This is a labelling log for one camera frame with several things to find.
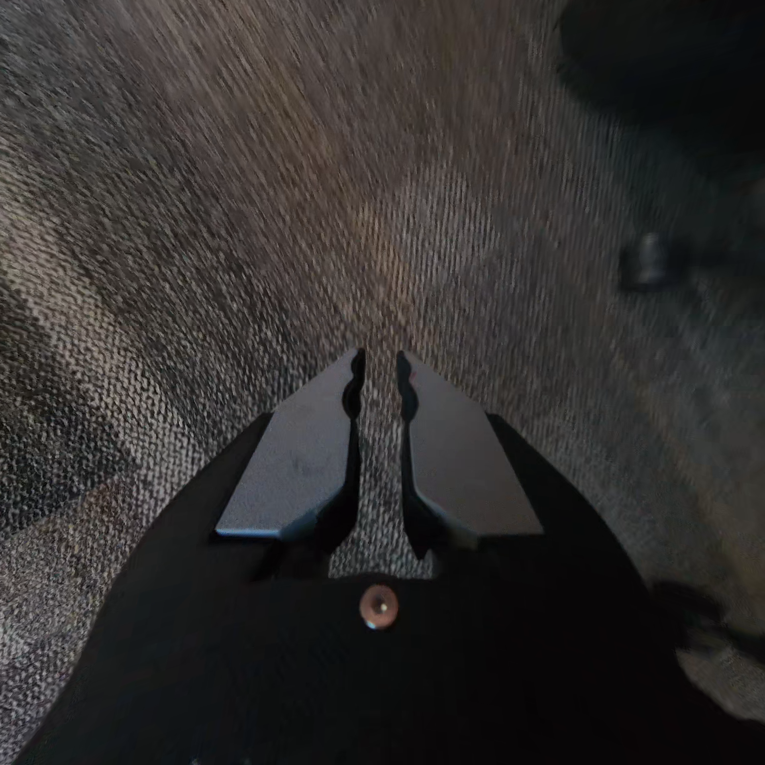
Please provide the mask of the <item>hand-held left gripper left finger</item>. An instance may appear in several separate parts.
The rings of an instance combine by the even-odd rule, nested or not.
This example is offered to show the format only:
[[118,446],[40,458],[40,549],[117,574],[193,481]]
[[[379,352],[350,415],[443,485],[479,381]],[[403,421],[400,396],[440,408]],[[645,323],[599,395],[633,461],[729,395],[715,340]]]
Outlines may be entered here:
[[358,513],[366,351],[352,348],[273,411],[215,532],[332,553]]

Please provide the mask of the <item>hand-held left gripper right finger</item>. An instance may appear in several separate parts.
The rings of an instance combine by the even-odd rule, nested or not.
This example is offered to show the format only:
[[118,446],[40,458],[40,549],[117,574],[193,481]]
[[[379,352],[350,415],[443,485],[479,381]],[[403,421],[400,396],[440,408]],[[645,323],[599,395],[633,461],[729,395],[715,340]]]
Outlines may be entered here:
[[408,351],[396,358],[404,424],[402,516],[417,558],[544,534],[482,406]]

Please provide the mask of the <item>grey woven fabric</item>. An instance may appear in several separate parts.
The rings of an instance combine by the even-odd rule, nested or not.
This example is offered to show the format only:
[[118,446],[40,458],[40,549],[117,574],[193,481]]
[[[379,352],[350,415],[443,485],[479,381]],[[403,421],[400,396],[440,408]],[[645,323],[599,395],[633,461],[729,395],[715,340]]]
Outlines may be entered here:
[[428,577],[396,354],[503,416],[648,581],[763,632],[763,279],[617,288],[635,235],[746,245],[737,177],[589,110],[564,2],[2,2],[2,763],[173,496],[367,349],[330,574]]

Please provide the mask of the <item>small grey blurred object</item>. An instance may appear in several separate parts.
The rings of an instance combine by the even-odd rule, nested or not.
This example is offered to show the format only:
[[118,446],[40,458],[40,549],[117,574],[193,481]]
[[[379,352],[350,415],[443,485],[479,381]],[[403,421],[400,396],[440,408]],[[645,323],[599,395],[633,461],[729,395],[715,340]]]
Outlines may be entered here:
[[646,233],[620,252],[618,287],[622,292],[660,292],[679,286],[690,268],[690,254],[679,240]]

